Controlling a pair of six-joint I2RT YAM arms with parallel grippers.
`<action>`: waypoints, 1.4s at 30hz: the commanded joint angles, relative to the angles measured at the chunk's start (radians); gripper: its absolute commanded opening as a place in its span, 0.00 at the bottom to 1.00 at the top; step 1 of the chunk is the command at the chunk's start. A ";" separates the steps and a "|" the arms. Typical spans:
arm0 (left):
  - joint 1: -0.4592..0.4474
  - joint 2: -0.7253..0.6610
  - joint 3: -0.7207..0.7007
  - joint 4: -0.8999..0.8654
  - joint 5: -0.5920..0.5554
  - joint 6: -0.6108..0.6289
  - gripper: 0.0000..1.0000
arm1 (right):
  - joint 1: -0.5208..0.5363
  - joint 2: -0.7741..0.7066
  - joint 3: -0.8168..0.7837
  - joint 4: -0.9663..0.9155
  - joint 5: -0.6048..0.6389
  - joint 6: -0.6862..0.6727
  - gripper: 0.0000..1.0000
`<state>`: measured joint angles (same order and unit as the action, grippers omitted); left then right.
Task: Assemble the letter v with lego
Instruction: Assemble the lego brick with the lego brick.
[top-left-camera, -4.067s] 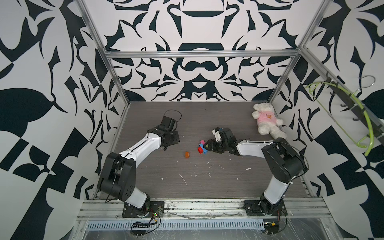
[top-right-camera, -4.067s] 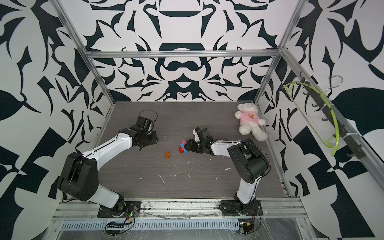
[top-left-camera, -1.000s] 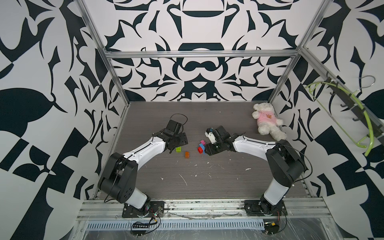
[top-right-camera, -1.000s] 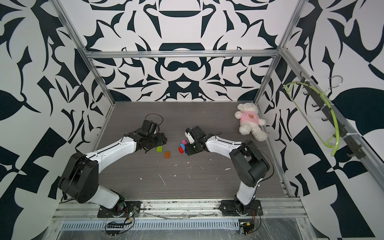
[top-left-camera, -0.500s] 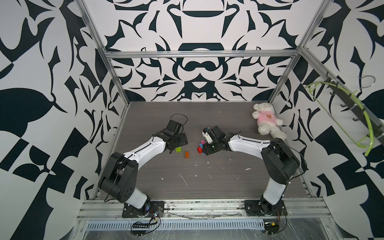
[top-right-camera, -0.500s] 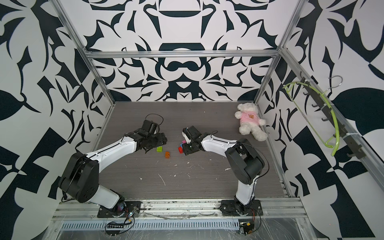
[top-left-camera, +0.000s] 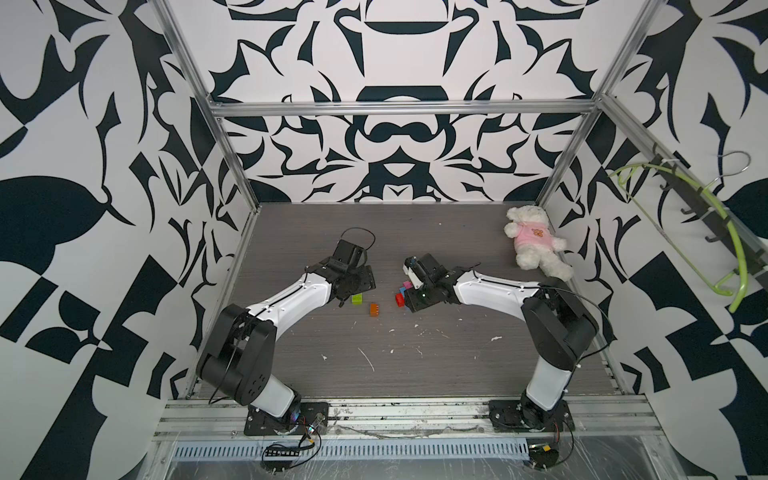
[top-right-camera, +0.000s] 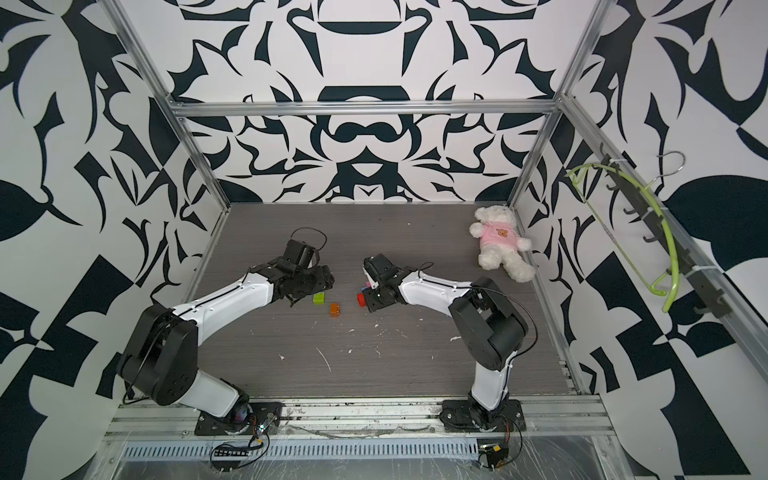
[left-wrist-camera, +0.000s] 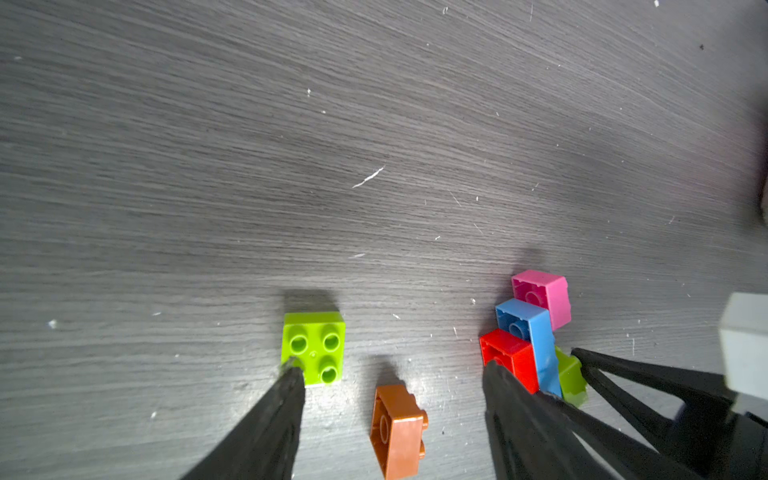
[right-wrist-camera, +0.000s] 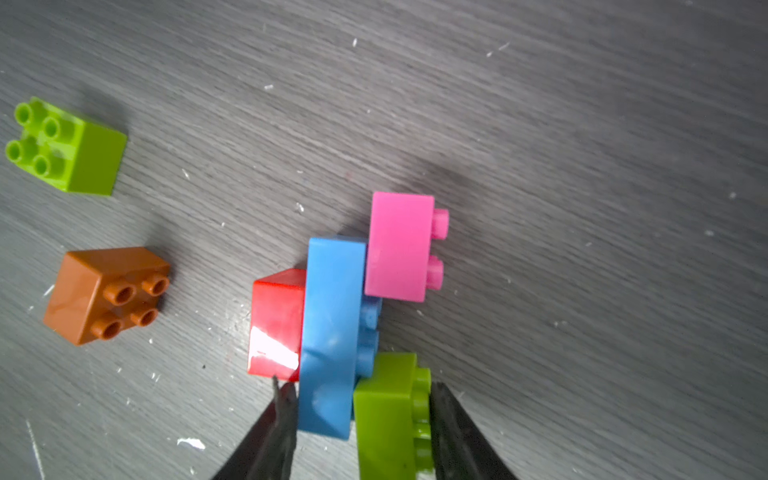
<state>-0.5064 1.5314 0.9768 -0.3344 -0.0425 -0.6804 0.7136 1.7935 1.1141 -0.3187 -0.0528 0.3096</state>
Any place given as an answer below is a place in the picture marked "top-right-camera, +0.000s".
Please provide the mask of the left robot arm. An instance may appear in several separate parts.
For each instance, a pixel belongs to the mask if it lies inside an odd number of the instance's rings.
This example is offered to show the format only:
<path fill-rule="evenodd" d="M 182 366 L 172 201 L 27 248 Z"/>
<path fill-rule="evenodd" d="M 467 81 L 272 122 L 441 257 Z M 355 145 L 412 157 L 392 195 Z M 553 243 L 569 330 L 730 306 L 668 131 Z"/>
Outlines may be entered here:
<path fill-rule="evenodd" d="M 333 284 L 331 269 L 320 263 L 318 250 L 290 239 L 282 255 L 248 268 L 223 288 L 174 307 L 146 308 L 116 373 L 130 389 L 160 406 L 191 407 L 240 428 L 251 416 L 248 395 L 203 372 L 199 347 L 251 311 L 279 300 L 295 304 Z"/>

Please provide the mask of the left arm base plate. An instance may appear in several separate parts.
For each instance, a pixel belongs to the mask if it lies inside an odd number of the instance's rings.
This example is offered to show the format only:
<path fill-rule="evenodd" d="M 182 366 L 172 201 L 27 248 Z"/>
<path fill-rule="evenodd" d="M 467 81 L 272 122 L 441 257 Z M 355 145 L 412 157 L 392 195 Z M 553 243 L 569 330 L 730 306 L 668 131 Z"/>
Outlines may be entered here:
<path fill-rule="evenodd" d="M 251 401 L 236 405 L 224 417 L 214 417 L 202 412 L 195 426 L 196 436 L 245 435 L 269 433 L 280 425 L 282 402 Z"/>

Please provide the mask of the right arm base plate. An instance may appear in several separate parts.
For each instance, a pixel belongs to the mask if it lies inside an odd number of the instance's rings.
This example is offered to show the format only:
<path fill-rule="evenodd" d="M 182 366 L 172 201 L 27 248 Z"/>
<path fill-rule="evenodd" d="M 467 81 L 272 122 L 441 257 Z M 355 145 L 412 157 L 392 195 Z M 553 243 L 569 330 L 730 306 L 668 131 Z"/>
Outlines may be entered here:
<path fill-rule="evenodd" d="M 439 420 L 450 432 L 525 432 L 525 416 L 519 400 L 506 399 L 493 411 L 473 399 L 444 400 Z"/>

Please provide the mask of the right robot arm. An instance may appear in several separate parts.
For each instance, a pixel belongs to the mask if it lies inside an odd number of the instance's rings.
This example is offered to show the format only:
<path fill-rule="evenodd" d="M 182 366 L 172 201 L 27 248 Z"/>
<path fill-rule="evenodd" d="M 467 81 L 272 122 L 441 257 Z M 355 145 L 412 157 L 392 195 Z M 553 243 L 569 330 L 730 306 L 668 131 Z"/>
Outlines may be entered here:
<path fill-rule="evenodd" d="M 450 317 L 475 361 L 469 411 L 488 421 L 509 399 L 513 361 L 523 353 L 529 325 L 513 299 L 488 277 L 460 282 L 398 267 L 378 254 L 363 261 L 369 286 L 363 297 L 369 311 L 395 305 L 428 308 Z"/>

